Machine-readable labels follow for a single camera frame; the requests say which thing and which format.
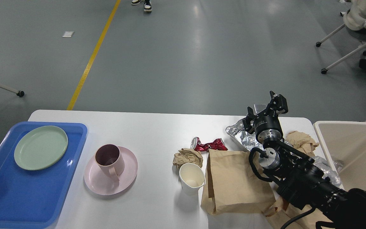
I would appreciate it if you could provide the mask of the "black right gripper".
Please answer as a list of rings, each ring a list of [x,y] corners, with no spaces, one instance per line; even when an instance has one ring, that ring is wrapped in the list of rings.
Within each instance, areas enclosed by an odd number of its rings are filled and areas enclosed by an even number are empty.
[[[278,116],[288,113],[287,100],[283,95],[276,94],[274,91],[269,91],[269,94],[271,100],[263,110],[263,116],[256,116],[253,109],[248,106],[248,114],[242,119],[244,130],[249,134],[255,132],[259,143],[283,138],[283,131]]]

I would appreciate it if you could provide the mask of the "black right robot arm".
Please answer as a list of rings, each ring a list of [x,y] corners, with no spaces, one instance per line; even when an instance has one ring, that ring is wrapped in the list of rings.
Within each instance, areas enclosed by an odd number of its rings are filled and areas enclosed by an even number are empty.
[[[366,191],[338,188],[329,177],[323,177],[324,172],[314,165],[312,157],[285,144],[278,116],[288,112],[287,100],[273,91],[270,97],[264,110],[254,114],[248,107],[242,120],[246,132],[255,133],[263,146],[250,150],[249,164],[257,178],[277,184],[277,193],[291,205],[300,210],[311,206],[311,210],[291,218],[281,228],[318,209],[329,222],[317,221],[317,229],[366,229]]]

